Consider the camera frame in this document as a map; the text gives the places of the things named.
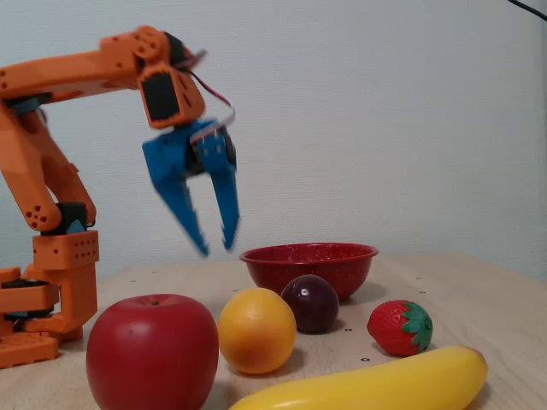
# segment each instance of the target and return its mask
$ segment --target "wall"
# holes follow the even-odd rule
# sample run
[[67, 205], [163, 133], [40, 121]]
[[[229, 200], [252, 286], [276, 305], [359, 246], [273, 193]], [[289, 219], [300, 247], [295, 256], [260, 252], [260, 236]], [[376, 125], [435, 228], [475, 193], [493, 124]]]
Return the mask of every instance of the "wall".
[[[546, 272], [537, 17], [503, 0], [21, 0], [3, 2], [10, 40], [0, 64], [92, 50], [140, 24], [206, 48], [198, 72], [238, 109], [233, 254], [221, 245], [210, 181], [190, 183], [212, 258], [358, 241]], [[136, 92], [47, 111], [99, 209], [101, 275], [199, 259], [150, 185], [141, 143], [155, 133]], [[212, 103], [209, 112], [226, 111]], [[26, 265], [32, 233], [3, 182], [0, 224], [1, 265]]]

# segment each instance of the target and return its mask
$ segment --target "table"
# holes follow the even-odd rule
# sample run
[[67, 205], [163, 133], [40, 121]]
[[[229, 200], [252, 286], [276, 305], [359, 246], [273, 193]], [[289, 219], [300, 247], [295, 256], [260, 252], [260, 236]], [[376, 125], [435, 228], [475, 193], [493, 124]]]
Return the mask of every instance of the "table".
[[[218, 318], [235, 292], [254, 286], [243, 262], [138, 266], [101, 281], [99, 313], [129, 296], [180, 293]], [[490, 367], [486, 387], [469, 410], [547, 408], [547, 284], [457, 252], [378, 255], [367, 282], [339, 312], [329, 334], [298, 335], [287, 365], [267, 377], [246, 378], [221, 358], [203, 410], [228, 409], [270, 384], [378, 365], [393, 360], [368, 335], [372, 310], [410, 299], [431, 314], [432, 347], [467, 344]], [[0, 408], [96, 410], [85, 377], [85, 338], [65, 344], [56, 360], [0, 371]]]

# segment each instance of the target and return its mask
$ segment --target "black cable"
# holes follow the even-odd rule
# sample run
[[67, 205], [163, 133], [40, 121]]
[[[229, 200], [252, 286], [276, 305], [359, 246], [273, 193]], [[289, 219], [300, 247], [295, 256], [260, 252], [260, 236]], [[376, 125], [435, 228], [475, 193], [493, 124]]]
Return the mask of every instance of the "black cable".
[[536, 15], [537, 17], [547, 21], [547, 15], [544, 15], [540, 11], [537, 11], [536, 9], [531, 8], [530, 6], [526, 6], [524, 3], [519, 2], [518, 0], [508, 0], [510, 3], [514, 4], [515, 6], [520, 7], [521, 9], [524, 9], [526, 11], [529, 11], [533, 15]]

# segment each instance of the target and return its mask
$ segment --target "plastic fruit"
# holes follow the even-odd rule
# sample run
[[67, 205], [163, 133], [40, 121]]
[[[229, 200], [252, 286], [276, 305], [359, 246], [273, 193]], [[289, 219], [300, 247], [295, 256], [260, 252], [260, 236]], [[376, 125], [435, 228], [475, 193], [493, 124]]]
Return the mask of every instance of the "plastic fruit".
[[328, 331], [338, 317], [338, 296], [319, 276], [303, 275], [293, 279], [281, 297], [291, 307], [298, 329], [305, 333]]
[[222, 355], [237, 370], [269, 373], [282, 367], [297, 339], [297, 324], [281, 296], [263, 288], [243, 290], [222, 310], [218, 323]]
[[429, 346], [433, 322], [423, 307], [414, 302], [388, 301], [373, 310], [367, 329], [388, 354], [411, 356]]
[[438, 348], [366, 369], [277, 384], [230, 410], [463, 410], [487, 373], [478, 351]]
[[86, 370], [102, 410], [198, 410], [215, 380], [215, 318], [180, 295], [132, 297], [109, 307], [91, 330]]

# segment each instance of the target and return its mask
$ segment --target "red strawberry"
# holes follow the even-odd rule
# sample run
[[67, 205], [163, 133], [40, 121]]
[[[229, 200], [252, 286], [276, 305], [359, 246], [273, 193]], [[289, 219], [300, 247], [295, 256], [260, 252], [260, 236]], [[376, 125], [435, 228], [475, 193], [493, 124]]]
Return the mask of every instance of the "red strawberry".
[[367, 329], [388, 354], [411, 356], [427, 349], [433, 323], [420, 305], [410, 301], [389, 301], [374, 309]]

